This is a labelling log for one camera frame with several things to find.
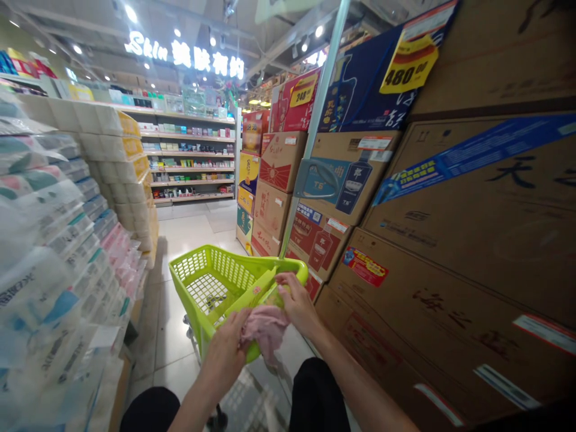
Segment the store sign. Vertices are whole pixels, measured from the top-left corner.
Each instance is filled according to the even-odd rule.
[[[172,57],[175,65],[192,67],[192,56],[194,56],[194,69],[210,72],[214,69],[215,74],[222,76],[244,78],[244,62],[240,58],[232,56],[230,62],[228,57],[219,52],[213,53],[212,57],[205,49],[194,47],[190,52],[190,47],[186,42],[179,42],[174,39],[172,42]],[[168,48],[160,46],[158,41],[152,42],[144,37],[139,31],[130,32],[130,43],[124,44],[124,48],[129,53],[151,59],[168,61]]]

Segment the tiled floor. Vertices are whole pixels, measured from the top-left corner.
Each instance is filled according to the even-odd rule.
[[[146,288],[139,336],[130,346],[136,360],[129,400],[151,386],[165,386],[180,400],[200,367],[186,336],[185,314],[174,288],[168,263],[205,244],[245,254],[236,240],[234,200],[158,208],[160,239],[156,264]],[[244,368],[221,406],[229,416],[229,430],[284,431],[290,419],[292,380],[312,351],[294,328],[289,328],[278,351],[278,371],[268,370],[261,358]]]

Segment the green shopping basket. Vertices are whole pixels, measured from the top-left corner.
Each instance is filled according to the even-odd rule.
[[[231,312],[259,304],[284,307],[274,280],[277,273],[294,272],[302,284],[308,279],[308,267],[302,261],[240,256],[212,245],[171,261],[170,272],[202,359],[203,348]],[[246,362],[259,355],[260,349],[253,343]]]

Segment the pink cloth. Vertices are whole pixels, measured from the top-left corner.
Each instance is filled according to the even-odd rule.
[[[282,309],[276,306],[257,306],[252,309],[242,327],[240,344],[255,340],[260,347],[264,361],[269,365],[274,365],[276,364],[274,351],[282,345],[284,331],[289,324],[290,320]]]

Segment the price sign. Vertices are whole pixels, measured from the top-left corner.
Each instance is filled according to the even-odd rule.
[[[438,48],[429,34],[415,41],[404,40],[403,33],[394,59],[380,86],[382,94],[397,94],[422,87],[438,59]]]
[[[292,95],[290,96],[290,108],[309,103],[314,94],[314,87],[318,74],[313,74],[309,77],[301,79],[293,88]]]

